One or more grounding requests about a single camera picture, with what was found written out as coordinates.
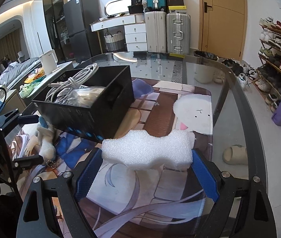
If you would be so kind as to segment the white electric kettle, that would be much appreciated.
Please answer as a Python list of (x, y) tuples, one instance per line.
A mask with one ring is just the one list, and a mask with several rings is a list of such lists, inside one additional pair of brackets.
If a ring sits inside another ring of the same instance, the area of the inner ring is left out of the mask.
[(39, 60), (41, 61), (41, 65), (46, 75), (57, 69), (58, 58), (55, 50), (52, 49), (48, 52), (45, 52), (39, 57)]

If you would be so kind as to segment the black cardboard box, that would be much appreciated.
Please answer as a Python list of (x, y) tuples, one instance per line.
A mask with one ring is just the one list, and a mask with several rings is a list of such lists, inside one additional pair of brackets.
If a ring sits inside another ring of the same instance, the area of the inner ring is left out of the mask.
[(105, 88), (88, 107), (46, 101), (49, 87), (32, 101), (41, 116), (58, 130), (95, 142), (113, 138), (135, 100), (130, 66), (101, 67), (84, 85)]

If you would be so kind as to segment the yellow wooden door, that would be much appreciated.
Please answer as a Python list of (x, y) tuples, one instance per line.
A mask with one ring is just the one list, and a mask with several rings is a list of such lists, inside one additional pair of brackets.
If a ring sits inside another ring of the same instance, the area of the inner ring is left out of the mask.
[(241, 60), (247, 27), (247, 0), (199, 0), (199, 50)]

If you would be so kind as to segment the white suitcase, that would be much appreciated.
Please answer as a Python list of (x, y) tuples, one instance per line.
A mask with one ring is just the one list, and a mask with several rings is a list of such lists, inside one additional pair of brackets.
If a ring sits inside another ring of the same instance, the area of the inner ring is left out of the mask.
[(145, 12), (147, 51), (166, 53), (166, 13), (164, 11)]

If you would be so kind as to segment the beige slipper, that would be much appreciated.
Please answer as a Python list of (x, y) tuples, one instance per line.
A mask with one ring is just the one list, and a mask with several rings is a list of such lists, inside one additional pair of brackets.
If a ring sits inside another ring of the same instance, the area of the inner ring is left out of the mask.
[(230, 165), (247, 165), (248, 156), (246, 147), (241, 145), (232, 145), (224, 150), (222, 159)]

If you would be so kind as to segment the wooden shoe rack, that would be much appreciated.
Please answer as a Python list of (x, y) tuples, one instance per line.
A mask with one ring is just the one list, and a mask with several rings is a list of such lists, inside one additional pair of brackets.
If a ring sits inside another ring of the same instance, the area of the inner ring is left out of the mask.
[(272, 112), (281, 102), (281, 22), (271, 17), (261, 18), (262, 31), (259, 40), (262, 46), (258, 57), (262, 63), (256, 69), (259, 77), (254, 82)]

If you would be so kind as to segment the oval mirror black frame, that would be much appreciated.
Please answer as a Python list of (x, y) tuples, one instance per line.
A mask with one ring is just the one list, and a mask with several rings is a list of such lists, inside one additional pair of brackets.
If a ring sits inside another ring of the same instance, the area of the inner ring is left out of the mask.
[(131, 6), (131, 0), (112, 0), (104, 6), (104, 13), (106, 16), (128, 13), (129, 6)]

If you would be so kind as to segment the silver aluminium suitcase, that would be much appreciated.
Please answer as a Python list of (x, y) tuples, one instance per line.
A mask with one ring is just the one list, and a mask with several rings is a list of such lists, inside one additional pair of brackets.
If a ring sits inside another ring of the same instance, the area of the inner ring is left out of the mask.
[(186, 55), (190, 52), (191, 17), (172, 12), (166, 16), (167, 52)]

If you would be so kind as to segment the white plush toy blue ears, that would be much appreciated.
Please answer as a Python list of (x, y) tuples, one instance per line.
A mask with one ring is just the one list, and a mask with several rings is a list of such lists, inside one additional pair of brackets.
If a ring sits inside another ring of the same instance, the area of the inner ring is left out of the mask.
[(56, 158), (56, 149), (53, 145), (55, 130), (42, 116), (39, 117), (36, 136), (39, 142), (39, 155), (43, 158), (43, 164), (48, 161), (54, 161)]

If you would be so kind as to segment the black refrigerator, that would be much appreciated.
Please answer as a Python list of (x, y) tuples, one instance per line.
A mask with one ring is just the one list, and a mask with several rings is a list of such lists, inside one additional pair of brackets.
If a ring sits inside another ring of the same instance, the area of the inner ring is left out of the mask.
[(101, 17), (98, 0), (70, 0), (64, 4), (64, 15), (76, 62), (101, 54), (97, 33), (90, 26)]

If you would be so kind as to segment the woven laundry basket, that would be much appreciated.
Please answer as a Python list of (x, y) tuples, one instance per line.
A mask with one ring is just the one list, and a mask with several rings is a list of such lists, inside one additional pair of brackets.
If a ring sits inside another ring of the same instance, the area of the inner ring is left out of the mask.
[(104, 40), (108, 52), (120, 52), (125, 50), (125, 36), (121, 31), (113, 35), (110, 32), (106, 32)]

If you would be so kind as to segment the grey bed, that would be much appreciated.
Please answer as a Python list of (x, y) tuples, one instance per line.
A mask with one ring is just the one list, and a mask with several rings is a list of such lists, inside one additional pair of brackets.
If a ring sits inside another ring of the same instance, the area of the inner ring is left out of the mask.
[(0, 75), (0, 86), (11, 89), (26, 75), (41, 65), (39, 58), (30, 58), (22, 63), (13, 62)]

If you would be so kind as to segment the black glass wardrobe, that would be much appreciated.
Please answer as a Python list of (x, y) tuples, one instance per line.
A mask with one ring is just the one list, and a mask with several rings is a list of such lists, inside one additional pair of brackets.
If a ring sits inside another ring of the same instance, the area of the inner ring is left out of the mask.
[(64, 15), (64, 0), (42, 0), (46, 29), (58, 62), (74, 60)]

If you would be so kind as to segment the black handbag on desk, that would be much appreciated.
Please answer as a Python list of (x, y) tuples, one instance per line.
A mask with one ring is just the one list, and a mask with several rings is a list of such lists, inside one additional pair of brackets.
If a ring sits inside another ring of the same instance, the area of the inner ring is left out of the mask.
[(128, 6), (129, 14), (143, 13), (143, 0), (131, 0)]

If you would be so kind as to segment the white drawer cabinet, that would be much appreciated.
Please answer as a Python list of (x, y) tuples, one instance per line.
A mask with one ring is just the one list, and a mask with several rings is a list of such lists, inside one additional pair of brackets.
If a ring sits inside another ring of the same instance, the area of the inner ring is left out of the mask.
[(125, 41), (129, 52), (147, 51), (147, 36), (145, 23), (124, 26)]

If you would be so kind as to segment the black trash bin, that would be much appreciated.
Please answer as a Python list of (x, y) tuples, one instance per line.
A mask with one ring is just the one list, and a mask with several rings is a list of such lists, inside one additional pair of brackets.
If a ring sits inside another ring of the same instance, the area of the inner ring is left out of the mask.
[(209, 60), (214, 60), (214, 61), (218, 60), (217, 55), (215, 55), (213, 53), (209, 53), (209, 52), (199, 51), (199, 50), (194, 51), (194, 56), (209, 59)]

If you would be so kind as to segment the anime print desk mat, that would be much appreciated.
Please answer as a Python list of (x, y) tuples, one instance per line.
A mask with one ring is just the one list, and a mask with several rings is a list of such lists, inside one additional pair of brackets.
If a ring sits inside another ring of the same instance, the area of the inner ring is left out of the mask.
[(206, 195), (191, 164), (212, 157), (213, 110), (205, 88), (145, 80), (101, 144), (63, 133), (57, 170), (34, 173), (18, 237), (194, 237)]

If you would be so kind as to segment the white dressing desk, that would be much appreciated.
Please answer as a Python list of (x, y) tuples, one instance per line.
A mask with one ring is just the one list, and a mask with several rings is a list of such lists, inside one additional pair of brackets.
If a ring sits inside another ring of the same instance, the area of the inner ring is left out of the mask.
[(100, 31), (100, 30), (104, 30), (104, 29), (109, 29), (112, 27), (141, 23), (143, 21), (144, 21), (143, 13), (129, 14), (126, 16), (109, 18), (109, 19), (105, 19), (102, 21), (92, 23), (90, 25), (90, 28), (91, 28), (92, 32), (96, 32), (96, 31)]

